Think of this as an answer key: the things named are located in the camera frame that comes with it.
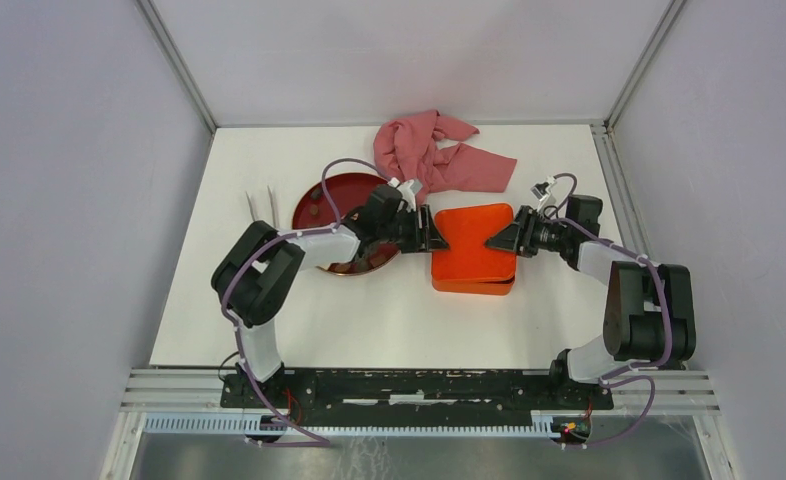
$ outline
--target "cloth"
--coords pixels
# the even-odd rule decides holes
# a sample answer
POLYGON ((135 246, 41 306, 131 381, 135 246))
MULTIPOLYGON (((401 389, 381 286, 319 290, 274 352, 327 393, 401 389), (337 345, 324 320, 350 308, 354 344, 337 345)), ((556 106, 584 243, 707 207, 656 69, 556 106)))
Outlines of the cloth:
POLYGON ((375 165, 401 181, 418 179, 423 188, 417 204, 431 192, 504 192, 517 160, 458 143, 437 148, 448 138, 462 142, 478 133, 474 126, 437 110, 397 118, 378 130, 373 143, 375 165))

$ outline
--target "pink cloth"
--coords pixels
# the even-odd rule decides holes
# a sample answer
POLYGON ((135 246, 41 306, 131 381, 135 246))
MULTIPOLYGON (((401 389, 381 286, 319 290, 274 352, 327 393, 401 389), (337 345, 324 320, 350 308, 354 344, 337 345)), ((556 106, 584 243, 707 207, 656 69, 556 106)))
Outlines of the pink cloth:
POLYGON ((438 140, 464 141, 478 129, 437 110, 397 118, 378 130, 373 143, 375 165, 399 180, 419 179, 422 204, 430 192, 504 192, 517 160, 459 143, 437 148, 438 140))

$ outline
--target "white table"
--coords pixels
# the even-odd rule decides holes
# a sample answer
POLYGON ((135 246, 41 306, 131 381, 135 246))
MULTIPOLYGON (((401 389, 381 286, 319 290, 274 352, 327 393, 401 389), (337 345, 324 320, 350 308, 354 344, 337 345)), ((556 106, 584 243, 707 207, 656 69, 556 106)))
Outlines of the white table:
MULTIPOLYGON (((469 144, 519 160, 505 193, 444 192, 446 208, 533 202, 531 185, 549 174, 579 177, 578 192, 600 197, 602 235, 619 241, 590 129, 584 125, 487 125, 469 144)), ((217 131, 151 357, 153 365, 217 365, 236 350, 210 287, 214 269, 249 224, 245 191, 269 220, 276 192, 282 228, 299 198, 340 157, 372 160, 377 127, 233 128, 217 131)), ((364 171, 340 165, 334 174, 364 171)), ((569 182, 556 188, 566 193, 569 182)), ((367 275, 300 273, 276 317, 278 348, 295 367, 546 368, 564 348, 602 332, 605 287, 557 254, 518 259, 504 297, 441 293, 429 254, 399 255, 367 275)))

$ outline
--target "orange box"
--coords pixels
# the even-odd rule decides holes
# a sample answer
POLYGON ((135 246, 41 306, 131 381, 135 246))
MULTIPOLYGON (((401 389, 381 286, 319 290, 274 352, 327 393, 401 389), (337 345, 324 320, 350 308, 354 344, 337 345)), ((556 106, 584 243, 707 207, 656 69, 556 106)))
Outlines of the orange box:
POLYGON ((507 295, 514 285, 517 256, 484 246, 514 220, 507 203, 443 210, 434 223, 449 250, 431 253, 431 284, 455 293, 507 295))

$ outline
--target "orange lid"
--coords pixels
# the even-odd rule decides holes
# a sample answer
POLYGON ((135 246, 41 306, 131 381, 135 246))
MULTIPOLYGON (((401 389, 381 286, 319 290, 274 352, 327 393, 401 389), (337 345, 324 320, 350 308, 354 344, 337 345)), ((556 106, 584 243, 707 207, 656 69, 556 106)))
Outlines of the orange lid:
POLYGON ((506 284, 510 290, 517 271, 517 256, 489 249, 484 242, 513 220, 514 210, 507 203, 438 212, 434 222, 450 248, 431 254, 431 278, 435 288, 445 285, 446 288, 438 290, 449 291, 448 285, 454 283, 495 282, 506 284))

